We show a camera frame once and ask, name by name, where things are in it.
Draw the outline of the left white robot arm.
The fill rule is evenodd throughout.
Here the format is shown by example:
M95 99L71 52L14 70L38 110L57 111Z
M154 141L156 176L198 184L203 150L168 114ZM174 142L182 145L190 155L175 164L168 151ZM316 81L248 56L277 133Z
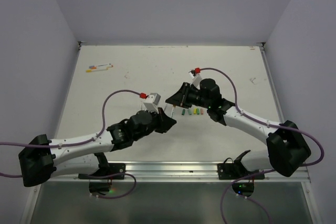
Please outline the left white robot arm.
M18 154L25 187L40 185L52 177L70 174L104 178L109 172L105 153L132 146L153 132L166 133L176 124L162 108L157 112L138 111L128 119L99 133L68 139L35 137Z

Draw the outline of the orange capped marker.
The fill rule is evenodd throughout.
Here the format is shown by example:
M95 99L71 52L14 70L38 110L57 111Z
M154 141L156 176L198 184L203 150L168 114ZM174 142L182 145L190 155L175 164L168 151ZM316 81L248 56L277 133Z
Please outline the orange capped marker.
M172 108L171 108L171 116L170 116L171 118L174 117L175 108L176 108L175 105L173 105Z

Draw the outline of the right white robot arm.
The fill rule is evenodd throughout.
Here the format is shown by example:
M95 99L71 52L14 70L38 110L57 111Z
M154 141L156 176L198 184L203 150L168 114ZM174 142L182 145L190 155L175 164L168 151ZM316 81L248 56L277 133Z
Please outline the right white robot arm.
M232 177L246 178L261 169L273 169L290 177L311 155L295 123L254 119L234 102L223 98L213 79L202 80L198 88L185 82L165 102L184 109L202 107L214 122L241 130L266 145L264 151L246 150L231 164L224 165L223 171L231 173Z

